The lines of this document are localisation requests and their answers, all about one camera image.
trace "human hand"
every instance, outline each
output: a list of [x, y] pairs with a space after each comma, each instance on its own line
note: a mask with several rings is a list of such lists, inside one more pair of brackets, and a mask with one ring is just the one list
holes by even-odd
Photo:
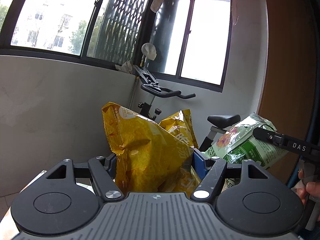
[[[303, 170], [299, 170], [298, 177], [299, 179], [303, 179]], [[307, 202], [307, 193], [309, 193], [313, 197], [320, 197], [320, 182], [308, 182], [305, 187], [297, 188], [297, 195], [301, 199], [303, 205], [305, 205]]]

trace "green snack bag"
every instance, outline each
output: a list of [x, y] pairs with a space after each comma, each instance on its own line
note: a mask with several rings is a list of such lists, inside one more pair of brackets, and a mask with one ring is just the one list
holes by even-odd
[[256, 127], [276, 131], [272, 122], [257, 114], [251, 114], [212, 144], [205, 155], [209, 158], [218, 156], [228, 163], [242, 163], [244, 159], [251, 159], [268, 169], [288, 151], [254, 138], [252, 131]]

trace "snack bag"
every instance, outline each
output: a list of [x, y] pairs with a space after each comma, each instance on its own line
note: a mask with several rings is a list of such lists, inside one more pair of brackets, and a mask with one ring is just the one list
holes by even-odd
[[[167, 117], [159, 123], [159, 126], [180, 141], [193, 148], [198, 148], [196, 136], [192, 128], [190, 109], [180, 110], [179, 112]], [[165, 192], [184, 191], [189, 197], [195, 188], [200, 184], [200, 182], [201, 180], [192, 166], [190, 170], [180, 168], [177, 177], [168, 180], [167, 183], [163, 185], [161, 190]]]
[[[221, 136], [216, 143], [206, 150], [205, 155], [209, 158], [218, 156], [228, 163], [242, 163], [244, 159], [251, 159], [268, 169], [288, 151], [254, 138], [252, 131], [256, 127], [276, 131], [272, 122], [257, 114], [251, 114]], [[239, 179], [226, 180], [228, 187], [238, 183]]]
[[161, 191], [181, 168], [190, 170], [193, 148], [154, 121], [111, 102], [102, 113], [108, 142], [117, 155], [115, 183], [123, 193]]
[[192, 128], [190, 109], [181, 110], [163, 119], [159, 125], [180, 141], [191, 147], [199, 148]]

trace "tree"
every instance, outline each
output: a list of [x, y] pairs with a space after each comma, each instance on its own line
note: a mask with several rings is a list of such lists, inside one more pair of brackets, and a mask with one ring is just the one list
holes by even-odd
[[88, 47], [88, 53], [87, 53], [87, 55], [89, 57], [94, 57], [94, 51], [97, 46], [99, 30], [100, 30], [100, 26], [101, 26], [101, 22], [102, 22], [101, 18], [102, 18], [102, 16], [97, 17], [97, 20], [96, 20], [94, 27], [93, 27], [93, 31], [92, 31], [92, 35], [91, 35], [89, 47]]
[[4, 21], [5, 16], [7, 15], [8, 7], [1, 4], [0, 1], [0, 30]]
[[85, 31], [87, 30], [87, 22], [82, 20], [79, 22], [79, 28], [77, 31], [72, 32], [72, 36], [70, 37], [71, 46], [69, 47], [69, 51], [72, 54], [79, 55], [81, 52], [82, 43], [84, 41]]

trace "white wall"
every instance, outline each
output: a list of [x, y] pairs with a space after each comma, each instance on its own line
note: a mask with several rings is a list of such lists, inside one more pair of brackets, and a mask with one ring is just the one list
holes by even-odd
[[0, 56], [0, 196], [65, 158], [108, 155], [101, 108], [127, 106], [133, 83], [113, 70]]
[[[184, 84], [159, 80], [161, 86], [181, 90], [183, 95], [195, 93], [193, 99], [155, 98], [155, 108], [162, 110], [157, 121], [180, 109], [191, 109], [194, 132], [200, 145], [211, 127], [209, 115], [240, 114], [245, 118], [256, 111], [266, 72], [268, 21], [266, 0], [238, 0], [238, 23], [232, 28], [226, 80], [222, 93]], [[150, 103], [152, 96], [137, 89], [132, 109], [139, 111], [140, 101]]]

